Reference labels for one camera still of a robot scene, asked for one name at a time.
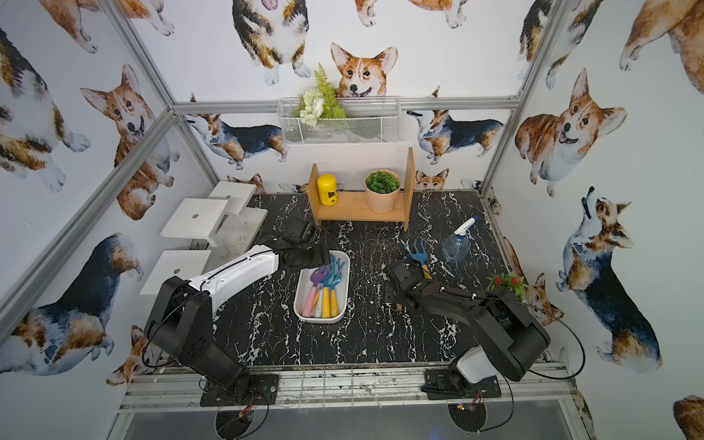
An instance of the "plastic tray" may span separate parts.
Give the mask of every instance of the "plastic tray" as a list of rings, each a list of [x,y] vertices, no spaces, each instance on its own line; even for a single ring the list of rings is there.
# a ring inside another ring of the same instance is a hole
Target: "plastic tray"
[[[335,318],[305,318],[303,309],[306,307],[306,301],[310,290],[313,288],[313,283],[310,280],[310,274],[316,269],[303,269],[298,276],[298,288],[296,288],[296,299],[294,300],[294,312],[301,321],[311,322],[313,324],[333,324],[340,321],[347,311],[347,292],[350,284],[350,258],[343,251],[330,251],[330,255],[336,259],[345,262],[342,268],[342,281],[335,287],[335,297],[337,298],[337,310],[339,314]]]

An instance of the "white wire basket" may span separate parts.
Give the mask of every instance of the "white wire basket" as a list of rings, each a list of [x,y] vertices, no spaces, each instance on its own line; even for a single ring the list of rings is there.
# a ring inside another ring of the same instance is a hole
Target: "white wire basket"
[[[276,112],[288,145],[393,144],[398,142],[401,101],[397,96],[339,98],[345,119],[318,119],[315,127],[294,118],[300,98],[279,100]]]

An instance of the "dog tongue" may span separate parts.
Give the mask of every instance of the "dog tongue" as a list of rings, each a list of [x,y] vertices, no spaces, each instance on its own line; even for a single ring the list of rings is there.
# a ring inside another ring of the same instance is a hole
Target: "dog tongue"
[[[262,5],[269,11],[273,11],[279,6],[279,0],[262,0]]]

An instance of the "marble table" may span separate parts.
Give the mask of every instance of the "marble table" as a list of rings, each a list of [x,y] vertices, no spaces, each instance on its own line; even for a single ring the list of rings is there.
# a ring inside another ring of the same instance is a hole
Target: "marble table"
[[[254,208],[269,215],[260,234],[281,232],[287,219],[313,221],[305,194],[255,196]],[[470,254],[452,268],[439,260],[442,240],[473,215]],[[417,192],[410,229],[403,223],[323,222],[319,240],[351,259],[347,311],[333,325],[301,322],[293,310],[298,271],[280,270],[225,303],[215,316],[215,342],[246,365],[364,364],[450,361],[476,346],[471,329],[455,320],[421,310],[398,312],[384,304],[382,263],[402,253],[410,239],[425,240],[433,276],[452,285],[479,290],[487,277],[507,270],[474,191]]]

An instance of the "pink handle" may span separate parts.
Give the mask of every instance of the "pink handle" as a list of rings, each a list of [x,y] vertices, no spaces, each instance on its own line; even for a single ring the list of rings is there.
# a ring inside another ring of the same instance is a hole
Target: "pink handle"
[[[313,304],[313,300],[315,299],[315,285],[313,285],[313,288],[310,290],[310,294],[308,295],[308,300],[306,301],[306,307],[303,308],[303,316],[305,318],[310,318],[310,314],[313,312],[313,307],[315,304]]]

